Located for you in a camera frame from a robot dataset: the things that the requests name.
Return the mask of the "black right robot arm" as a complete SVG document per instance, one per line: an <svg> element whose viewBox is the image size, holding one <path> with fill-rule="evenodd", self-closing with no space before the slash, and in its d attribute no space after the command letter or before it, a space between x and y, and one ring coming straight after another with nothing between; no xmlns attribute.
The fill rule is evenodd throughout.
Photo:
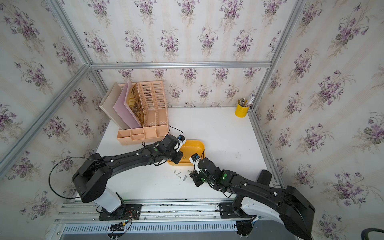
<svg viewBox="0 0 384 240"><path fill-rule="evenodd" d="M220 170L208 158L201 159L198 154L190 157L194 171L190 173L195 185L203 183L219 192L235 194L230 214L225 217L243 219L238 223L238 234L247 235L252 231L252 220L266 218L283 224L293 235L302 240L312 238L315 207L294 187L286 189L270 186L272 174L262 170L258 180L253 182L241 175Z"/></svg>

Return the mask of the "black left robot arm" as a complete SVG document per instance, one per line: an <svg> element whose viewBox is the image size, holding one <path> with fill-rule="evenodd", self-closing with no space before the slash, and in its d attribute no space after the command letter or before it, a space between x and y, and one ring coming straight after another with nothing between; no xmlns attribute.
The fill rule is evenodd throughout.
<svg viewBox="0 0 384 240"><path fill-rule="evenodd" d="M166 135L162 140L141 149L114 156L91 155L72 177L83 203L94 202L110 215L125 211L125 203L118 193L107 188L108 180L122 172L142 166L160 166L166 161L178 164L183 157L183 135Z"/></svg>

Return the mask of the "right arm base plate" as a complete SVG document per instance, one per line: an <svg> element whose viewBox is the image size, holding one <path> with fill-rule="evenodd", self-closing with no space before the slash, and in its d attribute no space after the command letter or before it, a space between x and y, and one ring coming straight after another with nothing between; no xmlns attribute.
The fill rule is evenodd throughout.
<svg viewBox="0 0 384 240"><path fill-rule="evenodd" d="M251 219L255 217L246 214L240 207L230 202L219 203L219 213L221 219Z"/></svg>

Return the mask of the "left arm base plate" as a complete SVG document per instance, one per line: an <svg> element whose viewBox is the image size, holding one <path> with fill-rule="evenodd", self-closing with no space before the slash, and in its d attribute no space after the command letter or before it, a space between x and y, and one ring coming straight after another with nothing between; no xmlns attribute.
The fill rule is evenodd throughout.
<svg viewBox="0 0 384 240"><path fill-rule="evenodd" d="M99 221L123 221L123 220L139 220L142 210L141 204L125 204L120 206L113 213L107 212L102 208L99 215Z"/></svg>

